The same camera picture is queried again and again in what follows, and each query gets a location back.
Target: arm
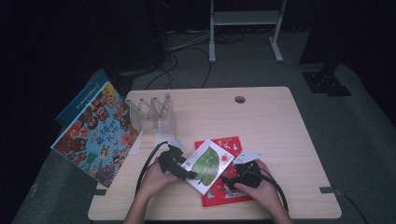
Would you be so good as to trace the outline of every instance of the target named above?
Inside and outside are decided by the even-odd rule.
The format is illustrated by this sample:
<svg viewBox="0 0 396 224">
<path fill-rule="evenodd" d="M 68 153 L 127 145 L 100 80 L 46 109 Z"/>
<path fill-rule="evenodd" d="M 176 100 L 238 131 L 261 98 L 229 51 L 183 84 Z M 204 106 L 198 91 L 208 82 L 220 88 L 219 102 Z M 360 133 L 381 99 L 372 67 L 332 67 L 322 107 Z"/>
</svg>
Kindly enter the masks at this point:
<svg viewBox="0 0 396 224">
<path fill-rule="evenodd" d="M 140 189 L 134 196 L 134 201 L 123 223 L 144 223 L 151 197 L 165 186 L 176 181 L 177 177 L 174 175 L 165 175 L 163 173 L 158 162 L 151 165 L 146 171 Z"/>
<path fill-rule="evenodd" d="M 262 161 L 256 160 L 256 162 L 259 164 L 260 168 L 266 170 L 269 173 L 268 167 Z M 276 188 L 272 184 L 262 180 L 260 185 L 255 189 L 240 183 L 236 183 L 235 187 L 244 191 L 246 194 L 250 195 L 250 197 L 255 199 L 260 207 L 271 216 L 271 219 L 275 224 L 293 223 L 288 211 L 286 211 L 279 199 Z"/>
</svg>

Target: red book cover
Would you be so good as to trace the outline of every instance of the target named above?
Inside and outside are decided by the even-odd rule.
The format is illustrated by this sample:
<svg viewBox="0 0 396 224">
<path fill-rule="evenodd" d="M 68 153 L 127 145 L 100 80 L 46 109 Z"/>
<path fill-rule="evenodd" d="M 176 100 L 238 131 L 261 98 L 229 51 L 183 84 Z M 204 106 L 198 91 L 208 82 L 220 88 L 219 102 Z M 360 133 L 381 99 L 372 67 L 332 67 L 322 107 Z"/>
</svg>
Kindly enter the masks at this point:
<svg viewBox="0 0 396 224">
<path fill-rule="evenodd" d="M 235 158 L 242 152 L 242 146 L 238 136 L 211 140 L 233 154 Z M 195 142 L 195 149 L 197 149 L 203 142 L 204 141 Z M 222 175 L 225 175 L 228 178 L 238 176 L 233 163 L 231 163 L 226 168 Z M 203 207 L 208 207 L 226 203 L 240 203 L 251 200 L 253 199 L 250 196 L 239 191 L 238 189 L 230 190 L 227 185 L 222 182 L 221 178 L 218 178 L 213 186 L 207 191 L 207 193 L 202 196 L 202 205 Z"/>
</svg>

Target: colorful picture book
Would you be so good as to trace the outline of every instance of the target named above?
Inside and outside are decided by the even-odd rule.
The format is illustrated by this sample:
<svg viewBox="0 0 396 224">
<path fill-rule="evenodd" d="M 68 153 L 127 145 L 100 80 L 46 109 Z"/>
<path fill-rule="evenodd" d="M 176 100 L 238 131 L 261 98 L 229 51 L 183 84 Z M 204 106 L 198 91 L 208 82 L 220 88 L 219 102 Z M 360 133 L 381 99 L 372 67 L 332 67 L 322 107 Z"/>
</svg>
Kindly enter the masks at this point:
<svg viewBox="0 0 396 224">
<path fill-rule="evenodd" d="M 210 140 L 205 140 L 184 162 L 181 167 L 194 171 L 197 176 L 186 181 L 201 194 L 205 194 L 216 182 L 221 173 L 233 161 L 233 154 Z"/>
<path fill-rule="evenodd" d="M 105 77 L 103 70 L 96 73 L 87 85 L 89 88 L 84 88 L 69 104 L 72 107 L 68 106 L 57 117 L 68 118 L 61 120 L 70 124 L 51 148 L 105 187 L 110 187 L 139 131 L 132 126 L 129 106 L 113 85 L 105 81 L 99 86 Z M 70 117 L 63 114 L 66 111 L 76 114 L 73 120 L 69 121 Z"/>
<path fill-rule="evenodd" d="M 204 141 L 195 142 L 195 148 L 199 148 Z M 228 151 L 236 158 L 242 152 L 242 146 L 238 136 L 212 139 L 212 142 Z M 222 173 L 228 178 L 238 176 L 235 166 L 231 163 Z M 202 196 L 203 207 L 226 204 L 226 203 L 240 203 L 253 200 L 246 193 L 238 189 L 230 190 L 224 184 L 221 178 L 217 178 L 212 187 Z"/>
</svg>

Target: white book cover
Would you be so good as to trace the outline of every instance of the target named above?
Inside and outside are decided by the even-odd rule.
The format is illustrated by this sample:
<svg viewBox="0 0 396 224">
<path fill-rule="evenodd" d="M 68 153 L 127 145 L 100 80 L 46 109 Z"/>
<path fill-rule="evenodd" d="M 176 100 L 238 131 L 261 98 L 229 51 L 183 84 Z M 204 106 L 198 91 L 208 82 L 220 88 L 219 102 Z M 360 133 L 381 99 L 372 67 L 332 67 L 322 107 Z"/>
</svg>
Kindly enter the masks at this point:
<svg viewBox="0 0 396 224">
<path fill-rule="evenodd" d="M 233 154 L 207 139 L 181 166 L 197 173 L 194 179 L 186 181 L 201 194 L 205 194 L 232 161 Z"/>
</svg>

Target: floor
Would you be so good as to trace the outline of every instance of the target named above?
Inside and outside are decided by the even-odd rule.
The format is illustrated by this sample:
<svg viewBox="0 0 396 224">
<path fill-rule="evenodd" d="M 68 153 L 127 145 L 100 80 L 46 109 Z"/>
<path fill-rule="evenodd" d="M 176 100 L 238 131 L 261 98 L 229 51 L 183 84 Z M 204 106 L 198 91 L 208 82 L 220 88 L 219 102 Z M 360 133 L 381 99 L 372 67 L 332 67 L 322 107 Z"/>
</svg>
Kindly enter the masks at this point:
<svg viewBox="0 0 396 224">
<path fill-rule="evenodd" d="M 299 64 L 309 32 L 280 33 L 283 63 L 276 62 L 270 48 L 271 34 L 219 35 L 217 61 L 212 64 L 207 59 L 207 41 L 175 51 L 163 68 L 137 77 L 131 90 L 288 87 L 330 183 L 346 195 L 337 196 L 343 211 L 340 218 L 295 223 L 364 223 L 364 218 L 368 223 L 392 223 L 396 219 L 395 127 L 359 76 L 342 64 L 335 75 L 352 96 L 330 97 L 309 90 L 302 72 L 322 66 Z M 169 46 L 176 48 L 199 35 L 169 34 Z M 88 219 L 95 187 L 94 180 L 51 151 L 13 223 L 121 223 Z"/>
</svg>

